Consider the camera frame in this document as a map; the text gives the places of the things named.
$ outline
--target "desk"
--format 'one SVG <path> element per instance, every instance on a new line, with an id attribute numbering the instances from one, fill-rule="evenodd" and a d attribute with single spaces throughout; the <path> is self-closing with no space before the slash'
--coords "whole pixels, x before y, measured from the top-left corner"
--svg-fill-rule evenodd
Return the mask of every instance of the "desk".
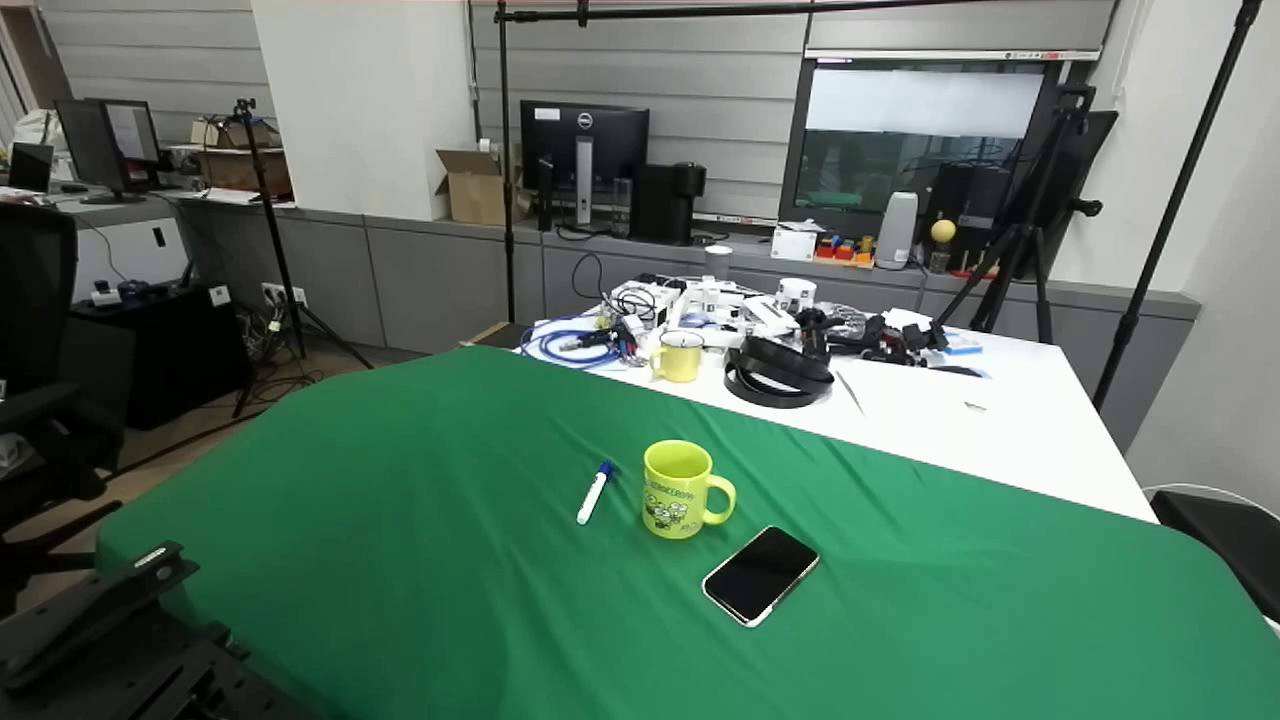
<path id="1" fill-rule="evenodd" d="M 760 409 L 733 397 L 725 387 L 725 356 L 709 356 L 698 384 L 663 384 L 634 365 L 594 371 L 1158 522 L 1149 494 L 1059 346 L 963 337 L 982 345 L 982 356 L 952 365 L 982 369 L 987 381 L 833 361 L 856 400 L 835 381 L 810 409 Z"/>
<path id="2" fill-rule="evenodd" d="M 711 448 L 733 522 L 641 526 L 641 451 Z M 624 477 L 589 526 L 594 466 Z M 758 630 L 700 577 L 758 526 L 823 553 Z M 102 526 L 177 541 L 181 608 L 322 715 L 1232 715 L 1280 644 L 1199 542 L 511 350 L 288 397 Z"/>

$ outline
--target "smartphone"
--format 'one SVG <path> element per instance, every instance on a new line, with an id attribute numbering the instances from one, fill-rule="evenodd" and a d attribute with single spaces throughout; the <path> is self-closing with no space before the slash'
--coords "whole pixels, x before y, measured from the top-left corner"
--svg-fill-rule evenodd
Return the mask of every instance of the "smartphone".
<path id="1" fill-rule="evenodd" d="M 760 629 L 813 569 L 816 547 L 782 526 L 765 526 L 706 577 L 706 592 L 740 625 Z"/>

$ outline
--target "window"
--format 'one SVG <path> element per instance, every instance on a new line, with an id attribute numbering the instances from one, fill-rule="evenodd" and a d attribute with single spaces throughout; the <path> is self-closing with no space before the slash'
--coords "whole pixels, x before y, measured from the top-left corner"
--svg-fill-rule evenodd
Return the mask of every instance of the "window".
<path id="1" fill-rule="evenodd" d="M 1024 157 L 1045 64 L 806 64 L 786 215 L 877 236 L 891 193 L 1006 201 Z"/>

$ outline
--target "chair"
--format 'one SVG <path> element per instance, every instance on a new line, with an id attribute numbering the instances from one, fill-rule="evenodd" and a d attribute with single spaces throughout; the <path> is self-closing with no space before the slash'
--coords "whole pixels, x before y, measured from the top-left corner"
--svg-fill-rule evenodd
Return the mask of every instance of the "chair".
<path id="1" fill-rule="evenodd" d="M 35 459 L 0 480 L 0 533 L 65 498 L 105 493 L 121 423 L 78 384 L 61 384 L 61 340 L 78 281 L 78 222 L 47 206 L 0 202 L 0 431 L 17 431 Z M 35 570 L 92 569 L 92 554 L 51 554 L 121 505 L 86 513 L 35 541 L 0 541 L 0 617 Z"/>

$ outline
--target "pen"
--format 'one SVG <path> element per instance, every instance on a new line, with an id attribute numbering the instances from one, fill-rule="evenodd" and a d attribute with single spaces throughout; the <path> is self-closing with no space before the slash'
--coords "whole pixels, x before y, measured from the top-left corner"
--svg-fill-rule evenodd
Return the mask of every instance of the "pen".
<path id="1" fill-rule="evenodd" d="M 617 480 L 617 465 L 603 459 L 603 465 L 596 466 L 596 480 L 594 480 L 589 494 L 585 494 L 585 509 L 578 509 L 578 522 L 589 522 L 589 518 L 594 518 L 596 498 L 602 498 L 602 493 L 603 493 L 610 480 Z"/>

